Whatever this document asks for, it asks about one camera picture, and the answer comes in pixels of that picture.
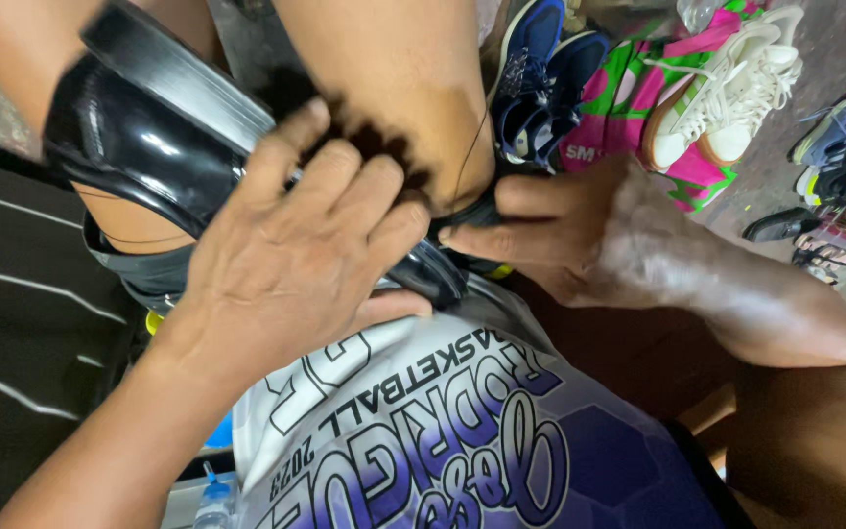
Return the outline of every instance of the black leather shoe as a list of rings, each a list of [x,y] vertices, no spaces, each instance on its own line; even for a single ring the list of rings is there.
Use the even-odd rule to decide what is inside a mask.
[[[88,54],[58,83],[45,125],[49,168],[200,237],[273,119],[129,2],[108,2],[81,39]],[[466,292],[466,273],[429,240],[387,277],[438,309]]]

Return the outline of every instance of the plastic bottle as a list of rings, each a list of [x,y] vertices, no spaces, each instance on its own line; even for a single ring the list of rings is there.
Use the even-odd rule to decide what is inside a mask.
[[[231,512],[234,507],[234,491],[226,483],[217,481],[211,463],[204,462],[204,472],[210,484],[204,487],[201,505],[194,515],[194,529],[231,529]]]

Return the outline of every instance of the white shoelace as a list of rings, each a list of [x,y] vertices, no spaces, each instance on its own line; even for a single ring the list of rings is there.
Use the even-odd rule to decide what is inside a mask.
[[[648,58],[643,59],[642,62],[671,72],[704,75],[707,77],[707,82],[711,83],[711,87],[704,92],[700,101],[690,102],[690,104],[696,104],[697,107],[691,110],[688,114],[688,119],[683,122],[678,129],[678,132],[683,134],[687,138],[687,141],[697,141],[698,138],[700,138],[700,135],[707,132],[707,127],[710,126],[711,123],[721,123],[722,126],[729,125],[732,112],[723,88],[727,83],[732,81],[743,70],[743,68],[746,67],[746,62],[741,62],[735,68],[732,68],[729,72],[727,72],[726,76],[724,76],[722,80],[720,79],[718,73],[713,73],[700,68],[672,66],[670,64],[664,64],[664,62]]]
[[[752,88],[739,101],[730,103],[733,121],[749,127],[756,136],[762,121],[772,110],[780,110],[792,97],[792,86],[798,81],[800,71],[788,67],[782,72],[768,62],[762,62],[759,69],[751,72]]]

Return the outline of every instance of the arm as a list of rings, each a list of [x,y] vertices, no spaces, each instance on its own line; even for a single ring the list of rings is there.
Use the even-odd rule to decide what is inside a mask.
[[[289,169],[328,126],[312,102],[264,139],[194,251],[188,288],[135,369],[0,513],[0,528],[157,527],[172,482],[258,379],[326,343],[431,311],[371,294],[426,233],[388,158],[330,143],[288,194]]]
[[[446,229],[444,244],[512,263],[563,305],[688,309],[743,361],[846,364],[846,304],[837,293],[689,221],[635,162],[510,177],[495,196],[502,215],[531,222]]]

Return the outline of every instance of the plastic bag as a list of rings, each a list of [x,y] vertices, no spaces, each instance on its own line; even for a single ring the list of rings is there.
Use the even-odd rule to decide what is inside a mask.
[[[678,16],[691,35],[707,29],[713,13],[724,6],[727,0],[678,0]]]

